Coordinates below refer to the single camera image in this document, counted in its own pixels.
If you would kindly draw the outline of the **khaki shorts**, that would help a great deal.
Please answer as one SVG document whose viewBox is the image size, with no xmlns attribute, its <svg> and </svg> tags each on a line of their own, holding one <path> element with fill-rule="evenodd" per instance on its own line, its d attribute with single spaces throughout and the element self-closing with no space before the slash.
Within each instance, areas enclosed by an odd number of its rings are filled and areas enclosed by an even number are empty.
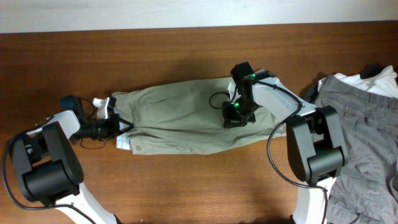
<svg viewBox="0 0 398 224">
<path fill-rule="evenodd" d="M 129 93 L 114 92 L 122 119 L 133 123 L 127 133 L 138 155 L 214 154 L 265 140 L 279 123 L 267 109 L 255 111 L 255 122 L 224 128 L 219 106 L 232 78 L 192 80 Z"/>
</svg>

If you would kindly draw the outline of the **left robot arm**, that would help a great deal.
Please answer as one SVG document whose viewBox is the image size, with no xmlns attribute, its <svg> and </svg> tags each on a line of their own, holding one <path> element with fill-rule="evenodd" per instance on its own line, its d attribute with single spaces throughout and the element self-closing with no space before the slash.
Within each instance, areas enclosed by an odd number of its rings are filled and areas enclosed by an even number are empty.
<svg viewBox="0 0 398 224">
<path fill-rule="evenodd" d="M 134 125 L 119 116 L 112 96 L 91 100 L 90 113 L 85 112 L 83 101 L 74 95 L 61 98 L 61 112 L 19 132 L 6 144 L 2 160 L 11 158 L 23 196 L 41 205 L 20 203 L 11 192 L 6 171 L 2 171 L 3 183 L 11 200 L 24 210 L 56 209 L 74 223 L 119 223 L 119 218 L 105 210 L 87 189 L 72 146 L 86 138 L 106 142 Z"/>
</svg>

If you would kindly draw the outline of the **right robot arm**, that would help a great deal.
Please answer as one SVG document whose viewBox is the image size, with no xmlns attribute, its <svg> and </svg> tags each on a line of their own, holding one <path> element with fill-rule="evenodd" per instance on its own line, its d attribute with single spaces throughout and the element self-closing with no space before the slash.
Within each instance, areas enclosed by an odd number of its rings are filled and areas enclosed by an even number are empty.
<svg viewBox="0 0 398 224">
<path fill-rule="evenodd" d="M 287 155 L 296 180 L 286 177 L 271 161 L 276 173 L 298 188 L 293 223 L 327 223 L 326 211 L 331 188 L 348 163 L 348 151 L 336 109 L 319 107 L 288 90 L 269 70 L 254 71 L 249 62 L 230 71 L 233 84 L 229 100 L 221 106 L 224 127 L 237 128 L 255 123 L 255 111 L 265 108 L 280 123 L 270 137 L 286 128 Z"/>
</svg>

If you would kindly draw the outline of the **grey shorts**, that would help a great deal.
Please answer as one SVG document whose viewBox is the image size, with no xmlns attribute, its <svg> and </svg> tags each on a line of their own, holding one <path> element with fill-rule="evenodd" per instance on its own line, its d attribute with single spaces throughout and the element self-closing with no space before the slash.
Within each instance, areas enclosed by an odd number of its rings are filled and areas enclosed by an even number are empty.
<svg viewBox="0 0 398 224">
<path fill-rule="evenodd" d="M 325 78 L 315 100 L 338 112 L 348 164 L 333 184 L 331 223 L 397 223 L 397 99 Z"/>
</svg>

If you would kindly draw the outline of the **white garment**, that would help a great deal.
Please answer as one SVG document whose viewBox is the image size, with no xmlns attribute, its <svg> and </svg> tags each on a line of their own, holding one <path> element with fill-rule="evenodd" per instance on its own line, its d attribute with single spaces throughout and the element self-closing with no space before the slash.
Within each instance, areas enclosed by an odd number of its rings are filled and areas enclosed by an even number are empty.
<svg viewBox="0 0 398 224">
<path fill-rule="evenodd" d="M 368 93 L 397 99 L 397 72 L 392 65 L 369 66 L 361 73 L 346 76 L 342 73 L 333 75 L 339 81 Z"/>
</svg>

